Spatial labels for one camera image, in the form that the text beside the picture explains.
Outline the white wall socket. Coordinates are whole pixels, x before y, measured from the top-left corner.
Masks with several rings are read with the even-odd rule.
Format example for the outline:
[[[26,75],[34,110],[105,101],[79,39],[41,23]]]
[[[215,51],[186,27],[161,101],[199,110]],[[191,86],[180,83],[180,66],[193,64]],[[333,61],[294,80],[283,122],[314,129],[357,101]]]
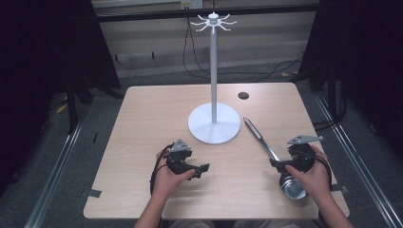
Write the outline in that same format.
[[[203,8],[202,0],[181,0],[182,10],[199,10]]]

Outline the person's right hand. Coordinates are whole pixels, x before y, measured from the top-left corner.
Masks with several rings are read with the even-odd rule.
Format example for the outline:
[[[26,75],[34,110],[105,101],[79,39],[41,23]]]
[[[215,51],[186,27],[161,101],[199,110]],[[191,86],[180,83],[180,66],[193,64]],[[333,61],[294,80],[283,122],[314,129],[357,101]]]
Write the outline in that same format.
[[[291,165],[286,165],[285,168],[302,183],[303,188],[310,196],[311,193],[331,192],[327,169],[327,156],[316,146],[312,145],[311,147],[316,153],[317,159],[309,171],[302,173]]]

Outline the metal floor rail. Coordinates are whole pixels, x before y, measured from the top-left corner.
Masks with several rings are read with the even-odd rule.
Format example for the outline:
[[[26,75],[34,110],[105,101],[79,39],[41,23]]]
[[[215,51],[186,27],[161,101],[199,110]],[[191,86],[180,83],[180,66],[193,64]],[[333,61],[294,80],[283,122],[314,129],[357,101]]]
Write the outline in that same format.
[[[41,228],[43,220],[47,214],[51,201],[56,192],[57,186],[68,163],[70,154],[72,153],[72,150],[80,136],[83,121],[86,118],[89,109],[90,105],[85,104],[78,123],[67,135],[67,139],[65,141],[63,149],[61,150],[58,160],[56,161],[50,173],[48,181],[41,193],[41,196],[35,203],[24,228]]]
[[[336,123],[336,121],[334,120],[328,102],[319,92],[315,92],[314,97],[316,98],[317,104],[320,107],[326,120],[333,123],[331,126],[332,130],[334,131],[344,152],[352,163],[352,166],[354,167],[356,173],[363,182],[363,185],[365,186],[367,192],[371,196],[375,206],[386,221],[388,227],[403,228],[403,219],[397,214],[397,211],[394,209],[391,201],[387,198],[384,191],[375,181],[374,176],[359,156],[354,144],[348,137],[348,134],[345,132],[343,126],[340,123]]]

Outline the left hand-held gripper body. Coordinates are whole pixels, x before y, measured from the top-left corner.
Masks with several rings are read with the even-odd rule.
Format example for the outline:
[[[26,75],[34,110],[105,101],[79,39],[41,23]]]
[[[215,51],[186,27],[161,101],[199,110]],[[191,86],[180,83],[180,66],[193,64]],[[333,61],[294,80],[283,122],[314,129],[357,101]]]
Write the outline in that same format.
[[[179,175],[192,169],[190,164],[185,162],[185,159],[192,155],[191,146],[184,140],[178,139],[170,148],[166,164],[169,169]]]

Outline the person's left hand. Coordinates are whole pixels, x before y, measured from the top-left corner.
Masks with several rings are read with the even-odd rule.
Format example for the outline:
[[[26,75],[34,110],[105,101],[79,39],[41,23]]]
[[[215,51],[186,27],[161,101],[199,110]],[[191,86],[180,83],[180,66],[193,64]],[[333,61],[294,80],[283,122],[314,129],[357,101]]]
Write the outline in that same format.
[[[153,194],[159,195],[167,195],[170,197],[178,188],[178,186],[183,182],[191,178],[195,170],[191,169],[182,174],[173,173],[166,164],[165,159],[169,155],[169,150],[164,150],[164,152],[160,152],[157,154],[157,166],[154,172],[153,179],[153,190],[151,196]]]

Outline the black metal stand leg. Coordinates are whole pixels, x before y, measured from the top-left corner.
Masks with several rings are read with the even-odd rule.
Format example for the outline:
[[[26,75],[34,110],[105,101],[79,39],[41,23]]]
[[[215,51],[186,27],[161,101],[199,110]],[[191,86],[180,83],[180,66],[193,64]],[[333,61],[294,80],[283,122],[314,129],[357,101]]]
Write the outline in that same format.
[[[88,90],[87,83],[80,77],[71,76],[67,81],[67,108],[69,116],[69,130],[72,134],[78,126],[79,118],[77,114],[76,99],[82,104],[90,104],[93,100],[91,93]]]

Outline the metal ladle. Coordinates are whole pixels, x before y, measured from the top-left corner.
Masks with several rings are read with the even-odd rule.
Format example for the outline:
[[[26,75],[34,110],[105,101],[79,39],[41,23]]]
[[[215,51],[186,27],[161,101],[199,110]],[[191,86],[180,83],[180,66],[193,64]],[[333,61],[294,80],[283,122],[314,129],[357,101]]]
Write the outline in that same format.
[[[244,122],[251,130],[251,132],[255,135],[258,141],[265,148],[266,152],[269,155],[269,159],[271,162],[279,162],[279,158],[270,145],[263,139],[262,135],[253,125],[253,123],[246,117],[243,118]],[[294,176],[289,174],[287,171],[280,171],[279,178],[279,186],[283,193],[291,200],[301,200],[307,196],[307,192],[302,187],[301,182],[296,179]]]

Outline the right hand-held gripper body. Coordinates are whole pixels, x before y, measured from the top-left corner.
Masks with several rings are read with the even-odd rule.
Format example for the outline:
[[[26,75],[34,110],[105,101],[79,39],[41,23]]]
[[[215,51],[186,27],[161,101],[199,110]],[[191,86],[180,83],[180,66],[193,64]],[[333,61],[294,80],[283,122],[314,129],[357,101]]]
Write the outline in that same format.
[[[310,143],[323,141],[322,136],[299,135],[289,140],[288,152],[292,157],[291,166],[298,171],[307,172],[315,163],[316,153]]]

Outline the white hook stand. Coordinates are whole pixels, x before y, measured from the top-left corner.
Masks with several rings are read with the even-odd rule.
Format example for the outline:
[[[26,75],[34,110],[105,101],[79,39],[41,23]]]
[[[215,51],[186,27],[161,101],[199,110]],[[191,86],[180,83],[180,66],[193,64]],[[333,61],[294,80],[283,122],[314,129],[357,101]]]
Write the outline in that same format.
[[[202,26],[199,31],[210,29],[210,94],[209,103],[196,107],[189,115],[187,126],[191,135],[202,143],[224,144],[234,139],[240,132],[240,115],[230,105],[218,102],[218,28],[228,31],[224,25],[229,15],[220,17],[214,11],[206,18],[199,15]]]

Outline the black curtain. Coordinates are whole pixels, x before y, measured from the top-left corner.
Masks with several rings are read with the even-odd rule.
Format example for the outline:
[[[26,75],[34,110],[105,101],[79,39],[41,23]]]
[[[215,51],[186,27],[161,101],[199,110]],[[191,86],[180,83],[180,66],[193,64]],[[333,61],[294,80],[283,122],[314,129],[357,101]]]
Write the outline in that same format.
[[[0,197],[15,181],[61,92],[120,82],[91,0],[0,0]]]
[[[319,0],[299,73],[338,78],[403,160],[403,0]]]

